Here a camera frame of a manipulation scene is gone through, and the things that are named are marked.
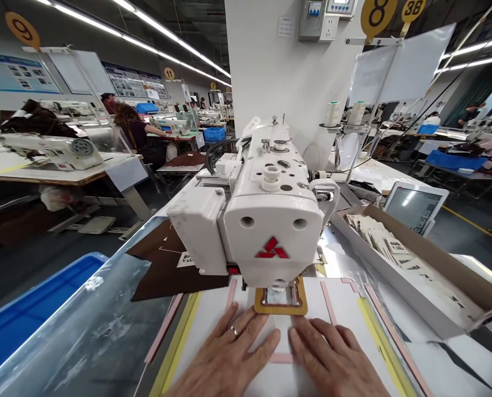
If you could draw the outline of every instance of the blue plastic crate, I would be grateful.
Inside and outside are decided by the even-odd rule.
[[[432,151],[426,158],[427,163],[450,169],[470,168],[477,170],[486,161],[486,157],[464,157],[439,151]]]
[[[210,127],[204,131],[204,140],[210,142],[220,142],[226,139],[226,129],[224,127]]]
[[[1,308],[0,365],[107,260],[101,253],[84,255]]]
[[[417,131],[417,133],[423,133],[423,134],[428,134],[428,135],[432,135],[432,134],[435,134],[438,130],[439,126],[433,126],[433,125],[425,125],[425,126],[421,126],[419,128],[419,130]]]

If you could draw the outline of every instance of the mitsubishi logo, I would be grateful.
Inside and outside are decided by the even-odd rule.
[[[282,259],[290,259],[285,250],[282,247],[277,246],[278,244],[279,242],[277,239],[272,236],[264,246],[264,251],[259,251],[255,257],[271,258],[277,255]]]

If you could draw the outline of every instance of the hand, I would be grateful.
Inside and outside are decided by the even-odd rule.
[[[231,329],[231,319],[238,309],[233,303],[219,320],[211,335],[204,342],[185,373],[166,393],[166,397],[239,397],[264,368],[281,338],[278,329],[253,353],[253,344],[268,320],[265,314],[257,314],[250,307],[241,314]]]
[[[290,340],[322,396],[389,397],[350,329],[298,317],[296,327],[290,329]]]

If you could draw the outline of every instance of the electrical outlet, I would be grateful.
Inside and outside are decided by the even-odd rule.
[[[338,17],[325,16],[323,18],[322,34],[319,37],[320,41],[333,41],[336,38],[336,30],[338,28]]]

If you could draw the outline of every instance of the poster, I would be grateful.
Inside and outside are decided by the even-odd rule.
[[[0,91],[59,94],[40,62],[0,55]]]
[[[161,76],[103,62],[106,73],[119,96],[167,99],[167,90]]]

